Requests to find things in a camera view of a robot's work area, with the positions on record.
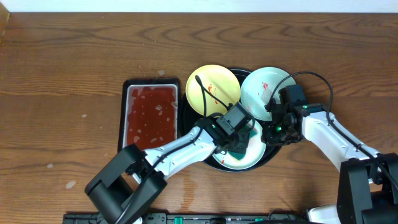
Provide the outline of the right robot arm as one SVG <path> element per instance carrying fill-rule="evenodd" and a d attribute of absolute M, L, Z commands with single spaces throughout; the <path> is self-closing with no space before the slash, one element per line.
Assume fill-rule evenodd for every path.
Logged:
<path fill-rule="evenodd" d="M 354 137 L 321 103 L 265 106 L 272 122 L 263 132 L 276 146 L 306 139 L 340 173 L 337 201 L 307 211 L 310 223 L 397 223 L 397 154 L 382 154 Z"/>

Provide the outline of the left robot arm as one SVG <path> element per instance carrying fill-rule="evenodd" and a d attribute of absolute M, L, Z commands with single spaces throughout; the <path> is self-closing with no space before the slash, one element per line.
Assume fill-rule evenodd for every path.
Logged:
<path fill-rule="evenodd" d="M 134 223 L 167 186 L 167 179 L 202 162 L 222 147 L 248 141 L 249 118 L 201 119 L 191 131 L 166 145 L 120 150 L 87 184 L 85 193 L 107 223 Z"/>

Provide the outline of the light blue plate front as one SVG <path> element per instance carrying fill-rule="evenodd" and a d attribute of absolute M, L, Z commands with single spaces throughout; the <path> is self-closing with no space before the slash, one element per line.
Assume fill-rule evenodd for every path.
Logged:
<path fill-rule="evenodd" d="M 246 155 L 240 161 L 233 158 L 229 152 L 213 154 L 215 161 L 222 166 L 232 170 L 247 170 L 256 165 L 266 151 L 266 144 L 261 141 L 262 127 L 258 121 L 254 123 L 257 134 L 250 139 Z"/>

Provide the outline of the green scrubbing sponge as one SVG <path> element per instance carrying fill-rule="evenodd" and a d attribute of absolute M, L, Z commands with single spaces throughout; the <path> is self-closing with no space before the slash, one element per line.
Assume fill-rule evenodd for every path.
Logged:
<path fill-rule="evenodd" d="M 234 135 L 233 142 L 228 149 L 229 154 L 238 161 L 242 160 L 248 151 L 250 139 L 256 134 L 257 131 L 253 125 L 245 125 L 243 129 Z"/>

